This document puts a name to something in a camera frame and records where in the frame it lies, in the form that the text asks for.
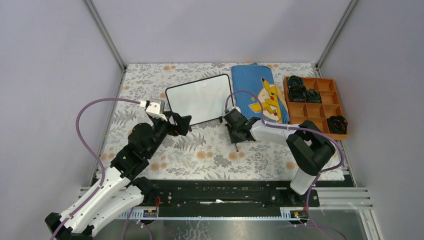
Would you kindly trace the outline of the rolled dark tie lower right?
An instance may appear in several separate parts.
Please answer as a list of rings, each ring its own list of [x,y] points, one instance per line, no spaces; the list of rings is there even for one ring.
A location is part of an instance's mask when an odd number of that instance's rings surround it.
[[[331,134],[347,134],[348,121],[342,115],[330,116],[327,125]]]

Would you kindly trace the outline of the right aluminium frame post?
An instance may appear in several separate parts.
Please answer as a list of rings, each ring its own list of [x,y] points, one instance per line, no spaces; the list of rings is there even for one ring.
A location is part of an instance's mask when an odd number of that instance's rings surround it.
[[[360,2],[359,0],[350,0],[349,1],[348,5],[347,5],[346,9],[344,10],[340,20],[338,21],[333,33],[331,34],[331,37],[330,37],[328,43],[326,44],[322,54],[320,55],[320,57],[318,58],[318,61],[315,64],[315,67],[317,69],[320,69],[324,65],[328,55],[330,54],[333,46],[335,45],[336,41],[338,40],[338,38],[339,38],[340,34],[342,33],[346,23],[350,19],[350,16],[354,12],[354,10],[355,10],[355,8],[356,8],[356,6],[359,2]]]

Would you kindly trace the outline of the orange wooden compartment tray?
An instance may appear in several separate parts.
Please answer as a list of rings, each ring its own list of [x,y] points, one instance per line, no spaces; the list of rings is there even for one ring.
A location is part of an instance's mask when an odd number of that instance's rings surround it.
[[[335,140],[345,140],[349,133],[331,132],[328,119],[332,116],[344,116],[338,95],[336,82],[332,78],[304,77],[306,89],[313,89],[321,96],[320,103],[293,102],[289,99],[288,77],[283,80],[283,94],[287,105],[290,124],[301,124],[306,120],[312,121],[319,130]]]

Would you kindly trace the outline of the aluminium frame post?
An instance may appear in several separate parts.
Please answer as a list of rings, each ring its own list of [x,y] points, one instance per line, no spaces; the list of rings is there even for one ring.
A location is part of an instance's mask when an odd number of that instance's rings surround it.
[[[346,23],[350,19],[350,16],[354,12],[354,10],[355,10],[355,8],[356,8],[356,6],[359,2],[360,2],[359,0],[350,0],[349,1],[348,5],[347,5],[346,9],[344,10],[340,20],[338,21],[333,33],[331,34],[331,37],[330,37],[328,43],[326,44],[322,54],[320,55],[320,57],[318,58],[318,61],[315,64],[315,67],[317,69],[320,69],[324,65],[328,55],[330,54],[333,46],[335,45],[336,41],[338,40],[338,38],[339,38],[340,34],[342,33]]]
[[[125,72],[126,65],[125,62],[119,53],[118,48],[116,47],[111,35],[109,34],[109,31],[107,30],[106,25],[104,24],[96,6],[95,3],[92,0],[82,0],[84,6],[86,7],[88,14],[92,18],[94,24],[96,25],[97,30],[99,31],[106,47],[110,51],[113,59],[115,60],[116,64],[118,65],[119,69],[122,72]]]

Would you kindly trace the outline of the left aluminium frame post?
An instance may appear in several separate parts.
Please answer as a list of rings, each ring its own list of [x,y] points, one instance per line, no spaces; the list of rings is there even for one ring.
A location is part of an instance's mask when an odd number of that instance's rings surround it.
[[[125,62],[119,53],[118,48],[116,47],[111,35],[109,34],[109,31],[107,30],[106,25],[104,24],[96,6],[95,3],[92,0],[82,0],[84,6],[86,7],[88,14],[92,18],[94,24],[96,25],[97,30],[99,31],[106,47],[110,51],[113,59],[115,60],[116,64],[118,65],[119,69],[122,72],[125,72],[126,65]]]

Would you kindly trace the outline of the floral patterned table mat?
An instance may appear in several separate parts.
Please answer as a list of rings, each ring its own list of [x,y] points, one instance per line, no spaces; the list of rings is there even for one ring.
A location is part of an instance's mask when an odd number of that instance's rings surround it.
[[[231,73],[230,63],[133,63],[127,66],[100,160],[108,167],[128,135],[148,116],[131,100],[166,99],[168,87]],[[168,180],[291,180],[298,165],[287,146],[266,141],[231,144],[224,123],[195,125],[186,136],[168,136],[142,175]]]

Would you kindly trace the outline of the blue Pikachu cloth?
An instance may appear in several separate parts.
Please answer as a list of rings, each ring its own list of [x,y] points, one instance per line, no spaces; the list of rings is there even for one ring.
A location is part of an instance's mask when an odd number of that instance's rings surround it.
[[[248,120],[257,117],[257,122],[264,119],[274,124],[289,123],[289,113],[269,67],[234,65],[230,70],[235,106],[240,108],[242,115]]]

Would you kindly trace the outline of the rolled dark tie small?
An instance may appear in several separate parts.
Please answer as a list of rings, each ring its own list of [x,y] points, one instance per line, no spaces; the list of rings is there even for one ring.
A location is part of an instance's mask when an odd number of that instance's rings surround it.
[[[321,104],[322,97],[318,91],[313,88],[310,88],[306,91],[306,102],[312,104]]]

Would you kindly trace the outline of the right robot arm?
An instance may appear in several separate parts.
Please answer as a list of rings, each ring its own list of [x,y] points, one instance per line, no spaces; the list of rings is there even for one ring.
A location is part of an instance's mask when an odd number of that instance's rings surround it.
[[[293,206],[307,199],[306,192],[336,153],[337,142],[310,120],[301,124],[277,124],[260,117],[247,119],[236,107],[225,110],[223,119],[233,144],[262,141],[290,149],[298,165],[291,189],[286,193],[287,201]]]

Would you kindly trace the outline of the rolled dark tie top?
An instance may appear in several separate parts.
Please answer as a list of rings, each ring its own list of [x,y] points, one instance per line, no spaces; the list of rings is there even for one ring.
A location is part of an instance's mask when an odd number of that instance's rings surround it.
[[[294,86],[303,86],[304,85],[304,80],[301,76],[298,75],[291,75],[288,79],[287,79],[287,87],[291,88]]]

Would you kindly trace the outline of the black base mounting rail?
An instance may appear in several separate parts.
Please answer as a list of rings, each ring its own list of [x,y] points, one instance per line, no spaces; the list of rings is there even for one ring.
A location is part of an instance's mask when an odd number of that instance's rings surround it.
[[[152,180],[153,191],[137,208],[158,211],[160,218],[278,217],[280,208],[318,208],[316,190],[299,195],[288,181]]]

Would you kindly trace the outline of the small black-framed whiteboard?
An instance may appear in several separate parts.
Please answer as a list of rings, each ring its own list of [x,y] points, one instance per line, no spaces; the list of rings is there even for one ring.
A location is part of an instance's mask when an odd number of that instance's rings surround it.
[[[170,110],[182,117],[190,115],[191,126],[222,117],[231,93],[230,77],[225,73],[165,90]]]

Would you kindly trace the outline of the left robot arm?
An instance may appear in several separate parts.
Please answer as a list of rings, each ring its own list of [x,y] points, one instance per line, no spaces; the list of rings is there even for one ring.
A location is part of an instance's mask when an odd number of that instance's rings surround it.
[[[106,225],[128,209],[155,200],[155,187],[140,173],[149,165],[166,136],[185,136],[191,115],[180,116],[166,111],[164,118],[152,123],[138,123],[128,136],[128,143],[111,161],[97,181],[71,207],[50,213],[45,223],[53,240],[91,240]]]

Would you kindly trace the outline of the rolled dark tie middle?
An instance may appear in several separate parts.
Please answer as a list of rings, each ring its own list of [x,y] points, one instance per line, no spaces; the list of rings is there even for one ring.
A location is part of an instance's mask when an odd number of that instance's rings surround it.
[[[290,102],[303,103],[307,99],[307,89],[304,85],[293,85],[288,90]]]

